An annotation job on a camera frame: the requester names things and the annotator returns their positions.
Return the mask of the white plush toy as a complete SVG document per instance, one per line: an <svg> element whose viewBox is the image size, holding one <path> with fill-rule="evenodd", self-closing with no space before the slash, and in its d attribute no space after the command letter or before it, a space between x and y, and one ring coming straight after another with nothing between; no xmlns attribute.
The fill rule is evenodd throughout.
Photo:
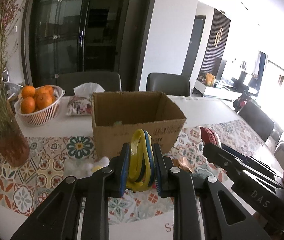
<svg viewBox="0 0 284 240"><path fill-rule="evenodd" d="M92 174L109 165L109 159L102 157L99 161L93 159L67 159L64 162L64 178L74 176L82 179L92 176Z"/></svg>

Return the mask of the rose gold foil packet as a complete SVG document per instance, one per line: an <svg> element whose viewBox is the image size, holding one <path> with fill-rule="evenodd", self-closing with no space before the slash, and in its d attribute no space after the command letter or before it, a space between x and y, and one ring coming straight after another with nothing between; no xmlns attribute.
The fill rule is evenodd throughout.
<svg viewBox="0 0 284 240"><path fill-rule="evenodd" d="M185 157L179 159L172 159L173 165L180 168L183 171L192 173L192 167L190 166L188 160Z"/></svg>

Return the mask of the brown cardboard box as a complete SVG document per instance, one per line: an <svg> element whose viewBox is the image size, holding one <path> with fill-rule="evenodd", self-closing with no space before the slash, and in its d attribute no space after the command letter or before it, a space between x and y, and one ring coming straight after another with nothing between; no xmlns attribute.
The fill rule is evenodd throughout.
<svg viewBox="0 0 284 240"><path fill-rule="evenodd" d="M162 153L168 153L186 121L180 108L162 92L95 93L92 110L93 139L99 158L118 156L137 129L146 130ZM122 121L122 125L113 126L116 121Z"/></svg>

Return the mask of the dark side chair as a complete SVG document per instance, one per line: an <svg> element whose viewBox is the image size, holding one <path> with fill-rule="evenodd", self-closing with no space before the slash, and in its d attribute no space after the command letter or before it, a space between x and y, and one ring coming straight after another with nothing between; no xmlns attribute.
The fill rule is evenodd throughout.
<svg viewBox="0 0 284 240"><path fill-rule="evenodd" d="M266 142L273 132L274 122L252 101L239 111L239 116L257 133L257 135Z"/></svg>

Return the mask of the red knitted cushion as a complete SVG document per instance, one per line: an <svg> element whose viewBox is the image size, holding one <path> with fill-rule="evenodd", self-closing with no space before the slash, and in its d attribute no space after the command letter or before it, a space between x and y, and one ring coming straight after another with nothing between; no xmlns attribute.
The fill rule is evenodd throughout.
<svg viewBox="0 0 284 240"><path fill-rule="evenodd" d="M208 144L208 143L211 143L211 144L214 144L218 147L222 147L222 144L221 144L221 140L218 136L218 134L213 131L212 129L209 129L207 127L199 127L200 128L200 132L201 132L201 139L203 141L203 144Z"/></svg>

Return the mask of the floral fabric tissue pouch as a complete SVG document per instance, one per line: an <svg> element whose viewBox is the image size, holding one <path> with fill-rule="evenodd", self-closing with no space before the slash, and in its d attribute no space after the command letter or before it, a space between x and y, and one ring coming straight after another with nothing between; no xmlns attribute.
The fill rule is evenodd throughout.
<svg viewBox="0 0 284 240"><path fill-rule="evenodd" d="M68 116L91 115L93 109L93 94L103 93L105 89L98 83L84 83L74 89L74 96L71 96L67 104Z"/></svg>

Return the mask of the dark chair left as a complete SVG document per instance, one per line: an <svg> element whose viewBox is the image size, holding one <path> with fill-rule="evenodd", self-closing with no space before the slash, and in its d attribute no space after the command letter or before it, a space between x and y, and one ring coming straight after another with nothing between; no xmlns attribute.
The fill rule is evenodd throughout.
<svg viewBox="0 0 284 240"><path fill-rule="evenodd" d="M66 91L65 96L73 96L74 88L84 83L97 83L107 92L119 92L121 89L121 78L116 72L87 71L60 74L56 84Z"/></svg>

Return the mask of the dark chair right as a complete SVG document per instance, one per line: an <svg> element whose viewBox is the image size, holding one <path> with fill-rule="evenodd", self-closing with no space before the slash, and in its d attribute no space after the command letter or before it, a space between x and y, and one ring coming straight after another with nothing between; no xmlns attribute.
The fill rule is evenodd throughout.
<svg viewBox="0 0 284 240"><path fill-rule="evenodd" d="M146 90L163 92L166 95L190 96L190 81L187 77L168 73L150 73Z"/></svg>

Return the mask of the white plastic fruit basket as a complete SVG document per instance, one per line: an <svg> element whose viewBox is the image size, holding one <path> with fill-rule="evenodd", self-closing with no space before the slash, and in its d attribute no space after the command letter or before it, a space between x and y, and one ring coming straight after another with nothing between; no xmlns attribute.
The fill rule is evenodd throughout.
<svg viewBox="0 0 284 240"><path fill-rule="evenodd" d="M39 109L34 113L22 113L21 104L23 99L18 99L18 101L14 104L14 108L23 124L29 127L38 127L48 123L50 120L53 120L58 116L61 108L61 100L66 91L56 85L52 85L52 88L53 96L56 100L50 106Z"/></svg>

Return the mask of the orange fruit front centre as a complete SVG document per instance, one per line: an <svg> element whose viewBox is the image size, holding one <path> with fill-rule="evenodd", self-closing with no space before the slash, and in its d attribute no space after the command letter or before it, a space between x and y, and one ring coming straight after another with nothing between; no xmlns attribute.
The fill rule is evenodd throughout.
<svg viewBox="0 0 284 240"><path fill-rule="evenodd" d="M37 97L37 107L39 110L49 107L53 103L53 98L49 93L42 93Z"/></svg>

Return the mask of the orange fruit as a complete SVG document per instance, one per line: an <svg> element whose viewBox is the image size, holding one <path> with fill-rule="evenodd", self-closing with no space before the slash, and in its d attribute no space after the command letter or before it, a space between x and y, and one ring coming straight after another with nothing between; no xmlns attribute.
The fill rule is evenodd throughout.
<svg viewBox="0 0 284 240"><path fill-rule="evenodd" d="M26 97L21 102L21 112L23 114L33 113L36 109L36 102L33 97Z"/></svg>
<svg viewBox="0 0 284 240"><path fill-rule="evenodd" d="M38 89L36 89L34 98L37 98L38 96L40 96L43 93L50 93L50 92L46 87L39 87Z"/></svg>
<svg viewBox="0 0 284 240"><path fill-rule="evenodd" d="M54 94L54 89L51 85L45 85L44 88L50 95Z"/></svg>
<svg viewBox="0 0 284 240"><path fill-rule="evenodd" d="M22 89L22 92L21 92L21 96L23 99L27 98L27 97L34 97L36 94L36 89L35 87L33 86L25 86L23 89Z"/></svg>
<svg viewBox="0 0 284 240"><path fill-rule="evenodd" d="M49 93L42 93L37 97L37 107L39 110L49 107L53 103L53 98Z"/></svg>

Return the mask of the white tv console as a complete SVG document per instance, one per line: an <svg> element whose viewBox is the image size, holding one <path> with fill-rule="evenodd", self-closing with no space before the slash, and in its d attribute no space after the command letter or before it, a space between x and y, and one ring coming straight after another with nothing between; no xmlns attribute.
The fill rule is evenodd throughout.
<svg viewBox="0 0 284 240"><path fill-rule="evenodd" d="M240 97L241 93L229 91L223 87L209 87L196 80L192 91L196 96L205 98L216 98L220 100L234 101Z"/></svg>

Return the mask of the orange fruit back right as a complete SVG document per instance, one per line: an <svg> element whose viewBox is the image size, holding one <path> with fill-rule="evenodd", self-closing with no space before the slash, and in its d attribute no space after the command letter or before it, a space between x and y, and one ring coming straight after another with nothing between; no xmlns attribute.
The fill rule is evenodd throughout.
<svg viewBox="0 0 284 240"><path fill-rule="evenodd" d="M50 95L54 94L54 89L51 85L45 85L44 88Z"/></svg>

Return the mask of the orange fruit middle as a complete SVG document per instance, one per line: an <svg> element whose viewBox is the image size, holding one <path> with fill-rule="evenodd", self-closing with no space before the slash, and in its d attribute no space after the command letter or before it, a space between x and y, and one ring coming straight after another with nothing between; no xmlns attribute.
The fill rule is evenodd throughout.
<svg viewBox="0 0 284 240"><path fill-rule="evenodd" d="M43 93L50 93L50 92L46 87L39 87L38 89L36 89L34 98L37 98L38 96L40 96Z"/></svg>

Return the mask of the orange fruit front left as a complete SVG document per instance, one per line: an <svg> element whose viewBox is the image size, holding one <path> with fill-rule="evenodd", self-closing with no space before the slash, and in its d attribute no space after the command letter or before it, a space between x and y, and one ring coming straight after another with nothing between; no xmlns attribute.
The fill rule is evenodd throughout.
<svg viewBox="0 0 284 240"><path fill-rule="evenodd" d="M33 97L26 97L21 102L21 112L23 114L33 113L36 109L36 102Z"/></svg>

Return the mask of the orange fruit back left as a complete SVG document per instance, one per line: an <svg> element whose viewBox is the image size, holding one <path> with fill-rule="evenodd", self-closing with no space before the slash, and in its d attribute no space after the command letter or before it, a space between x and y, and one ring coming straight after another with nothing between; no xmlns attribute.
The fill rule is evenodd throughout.
<svg viewBox="0 0 284 240"><path fill-rule="evenodd" d="M34 97L36 94L36 89L35 87L33 86L25 86L23 89L22 89L22 92L21 92L21 96L23 99L27 98L27 97Z"/></svg>

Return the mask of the patterned white table runner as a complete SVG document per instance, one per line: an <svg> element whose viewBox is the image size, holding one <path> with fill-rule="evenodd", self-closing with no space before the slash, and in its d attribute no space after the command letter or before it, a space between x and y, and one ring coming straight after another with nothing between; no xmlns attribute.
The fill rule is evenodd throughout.
<svg viewBox="0 0 284 240"><path fill-rule="evenodd" d="M203 157L200 127L213 129L221 141L246 155L281 170L274 150L226 103L212 98L173 96L186 123L169 155L186 158L200 175L214 175L231 187L224 170ZM29 215L67 176L87 176L89 165L98 160L90 116L67 116L68 98L62 99L57 118L40 127L21 126L30 146L29 159L11 167L0 154L0 238L10 239ZM126 192L109 201L111 239L172 239L173 202L158 197L155 189Z"/></svg>

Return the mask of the black glass door cabinet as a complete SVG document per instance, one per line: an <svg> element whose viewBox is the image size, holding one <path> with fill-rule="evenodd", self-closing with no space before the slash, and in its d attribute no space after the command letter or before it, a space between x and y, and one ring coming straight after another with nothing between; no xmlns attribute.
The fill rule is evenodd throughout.
<svg viewBox="0 0 284 240"><path fill-rule="evenodd" d="M25 81L57 84L62 74L116 72L138 90L155 0L26 0Z"/></svg>

